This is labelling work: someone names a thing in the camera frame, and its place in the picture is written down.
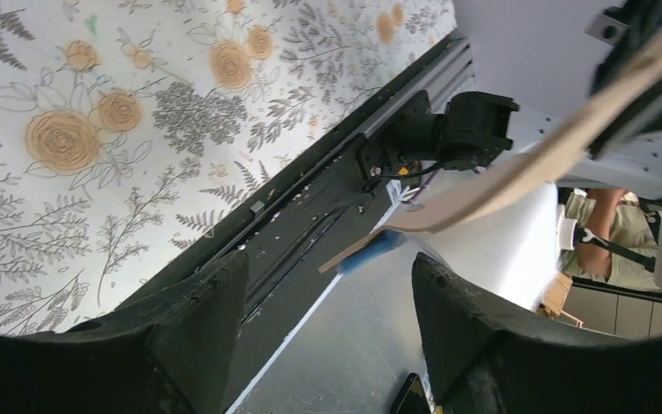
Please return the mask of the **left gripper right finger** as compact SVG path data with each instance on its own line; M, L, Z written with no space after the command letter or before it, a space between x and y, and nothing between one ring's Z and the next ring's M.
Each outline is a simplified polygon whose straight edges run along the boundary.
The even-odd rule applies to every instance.
M628 340L513 304L420 253L411 270L446 413L662 413L662 336Z

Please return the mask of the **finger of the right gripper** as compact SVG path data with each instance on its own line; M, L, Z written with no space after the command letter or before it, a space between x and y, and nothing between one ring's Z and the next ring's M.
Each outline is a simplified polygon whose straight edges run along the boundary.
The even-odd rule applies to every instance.
M590 92L622 83L635 94L589 145L590 156L600 159L637 141L662 139L662 1L602 9L588 33L611 48L596 67Z

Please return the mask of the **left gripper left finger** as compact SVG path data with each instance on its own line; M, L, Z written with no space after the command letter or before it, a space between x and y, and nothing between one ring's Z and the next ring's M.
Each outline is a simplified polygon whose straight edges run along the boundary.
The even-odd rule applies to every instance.
M0 413L219 413L249 276L235 251L64 333L0 336Z

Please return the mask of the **blue credit card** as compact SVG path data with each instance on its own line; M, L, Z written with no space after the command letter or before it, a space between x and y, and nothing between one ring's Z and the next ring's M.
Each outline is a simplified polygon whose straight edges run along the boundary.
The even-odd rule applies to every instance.
M336 267L338 274L353 273L368 261L386 254L405 244L408 237L395 230L384 230L375 235L364 246L343 259Z

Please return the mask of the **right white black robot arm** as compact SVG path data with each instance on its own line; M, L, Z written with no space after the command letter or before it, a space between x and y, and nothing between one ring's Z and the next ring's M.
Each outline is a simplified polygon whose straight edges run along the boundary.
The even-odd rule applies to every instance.
M417 237L465 280L533 309L575 229L556 210L557 185L621 187L662 212L662 1L632 8L581 109L520 153L439 184L329 265L350 273ZM662 235L655 270L662 285Z

